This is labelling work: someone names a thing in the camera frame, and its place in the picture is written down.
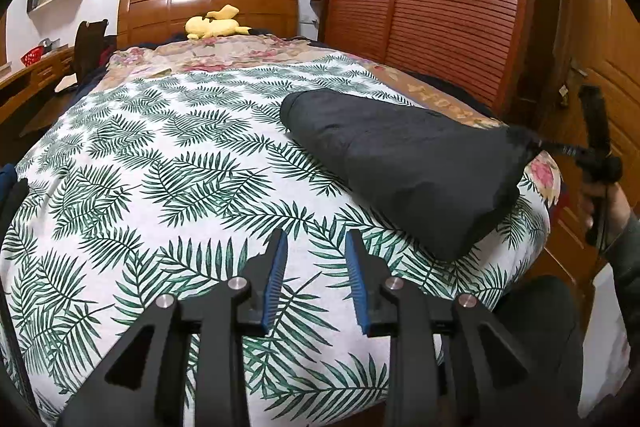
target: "chair backrest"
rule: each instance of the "chair backrest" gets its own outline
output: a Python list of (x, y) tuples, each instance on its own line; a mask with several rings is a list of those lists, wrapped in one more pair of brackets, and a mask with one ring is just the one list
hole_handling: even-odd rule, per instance
[(78, 86), (82, 86), (87, 73), (98, 67), (100, 54), (104, 49), (104, 32), (108, 23), (107, 19), (91, 23), (82, 21), (78, 26), (73, 61)]

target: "metal screw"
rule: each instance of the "metal screw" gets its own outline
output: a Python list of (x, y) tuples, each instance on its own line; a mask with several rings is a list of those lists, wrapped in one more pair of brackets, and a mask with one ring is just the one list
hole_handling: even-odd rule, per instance
[(473, 308), (478, 304), (478, 299), (475, 295), (471, 295), (471, 293), (463, 293), (458, 296), (458, 302), (463, 308)]
[(389, 277), (385, 281), (385, 286), (390, 290), (399, 290), (404, 286), (404, 281), (400, 277)]
[(246, 286), (247, 280), (244, 277), (231, 277), (226, 284), (232, 290), (241, 290)]
[(175, 297), (169, 293), (165, 293), (156, 299), (156, 306), (159, 308), (168, 308), (175, 301)]

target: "person's hand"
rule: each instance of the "person's hand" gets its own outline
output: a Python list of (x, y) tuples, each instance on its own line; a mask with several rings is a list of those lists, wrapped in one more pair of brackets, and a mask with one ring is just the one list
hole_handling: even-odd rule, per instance
[(580, 192), (579, 208), (581, 220), (585, 229), (593, 226), (593, 201), (591, 198), (603, 198), (607, 195), (607, 245), (613, 243), (623, 230), (631, 217), (631, 207), (626, 201), (625, 193), (619, 183), (615, 185), (583, 183)]

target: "palm leaf bedspread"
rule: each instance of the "palm leaf bedspread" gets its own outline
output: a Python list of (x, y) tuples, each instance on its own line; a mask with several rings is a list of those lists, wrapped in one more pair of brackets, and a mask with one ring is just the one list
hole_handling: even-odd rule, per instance
[(157, 295), (228, 279), (274, 227), (289, 233), (289, 262), (273, 331), (244, 341), (252, 425), (329, 423), (385, 393), (388, 339), (363, 337), (346, 300), (346, 230), (424, 291), (489, 307), (535, 259), (549, 222), (527, 174), (508, 218), (450, 265), (356, 203), (278, 118), (286, 94), (319, 87), (413, 104), (342, 54), (178, 74), (88, 95), (22, 159), (30, 194), (0, 268), (45, 420)]

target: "red basket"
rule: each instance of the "red basket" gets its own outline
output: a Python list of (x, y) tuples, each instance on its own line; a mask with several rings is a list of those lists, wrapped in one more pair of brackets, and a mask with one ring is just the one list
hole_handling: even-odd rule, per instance
[(44, 46), (36, 46), (34, 49), (26, 52), (20, 60), (25, 66), (31, 66), (42, 58)]

